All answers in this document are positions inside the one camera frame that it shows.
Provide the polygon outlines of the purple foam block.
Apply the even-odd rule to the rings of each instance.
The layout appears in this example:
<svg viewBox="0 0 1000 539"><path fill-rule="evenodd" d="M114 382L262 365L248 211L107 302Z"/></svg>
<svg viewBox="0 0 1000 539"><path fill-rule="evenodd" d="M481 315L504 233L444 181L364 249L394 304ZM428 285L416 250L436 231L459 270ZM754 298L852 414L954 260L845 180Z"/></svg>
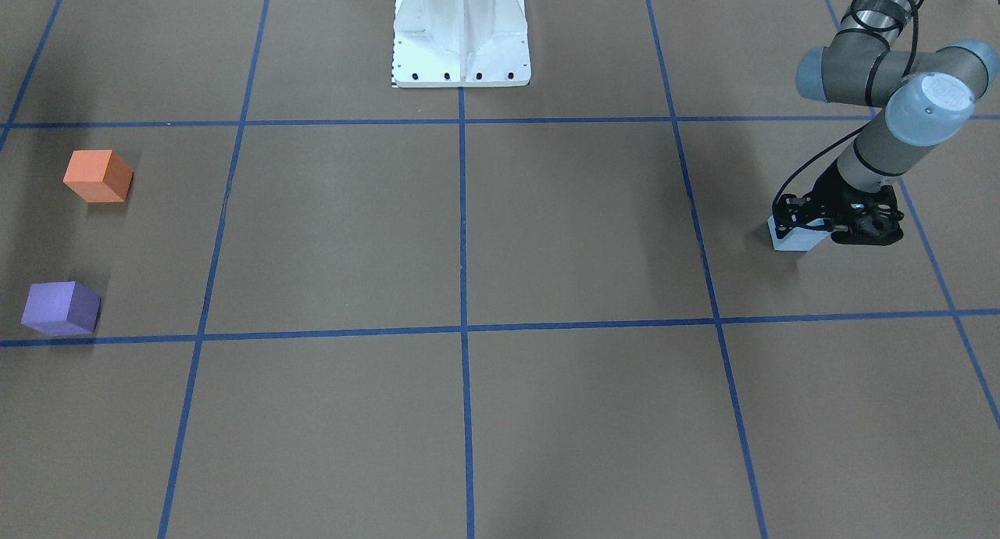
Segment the purple foam block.
<svg viewBox="0 0 1000 539"><path fill-rule="evenodd" d="M50 337L92 334L101 301L75 280L32 284L20 322Z"/></svg>

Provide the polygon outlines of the light blue foam block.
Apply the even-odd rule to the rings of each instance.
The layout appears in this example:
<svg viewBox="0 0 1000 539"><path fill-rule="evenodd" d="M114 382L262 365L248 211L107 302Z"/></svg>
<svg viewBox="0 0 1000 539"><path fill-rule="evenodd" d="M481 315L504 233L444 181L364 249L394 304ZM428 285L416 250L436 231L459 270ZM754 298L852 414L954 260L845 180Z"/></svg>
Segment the light blue foam block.
<svg viewBox="0 0 1000 539"><path fill-rule="evenodd" d="M772 247L779 252L804 253L813 250L818 244L829 239L828 230L810 230L791 228L782 230L774 216L768 218L768 232Z"/></svg>

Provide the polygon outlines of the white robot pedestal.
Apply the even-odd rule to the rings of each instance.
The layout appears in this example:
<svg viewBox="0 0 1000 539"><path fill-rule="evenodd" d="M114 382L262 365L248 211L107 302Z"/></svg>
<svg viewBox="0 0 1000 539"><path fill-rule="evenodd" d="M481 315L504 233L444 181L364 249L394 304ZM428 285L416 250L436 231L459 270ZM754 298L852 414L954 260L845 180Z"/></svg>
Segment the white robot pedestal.
<svg viewBox="0 0 1000 539"><path fill-rule="evenodd" d="M392 87L531 82L525 0L395 0L394 9Z"/></svg>

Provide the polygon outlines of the orange foam block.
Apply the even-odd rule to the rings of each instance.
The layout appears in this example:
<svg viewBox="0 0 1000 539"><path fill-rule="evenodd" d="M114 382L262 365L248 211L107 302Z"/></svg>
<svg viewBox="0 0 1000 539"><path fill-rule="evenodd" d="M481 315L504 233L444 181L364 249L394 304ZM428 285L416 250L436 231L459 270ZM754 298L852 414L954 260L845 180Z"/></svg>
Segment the orange foam block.
<svg viewBox="0 0 1000 539"><path fill-rule="evenodd" d="M72 151L63 183L89 204L125 203L134 171L112 150Z"/></svg>

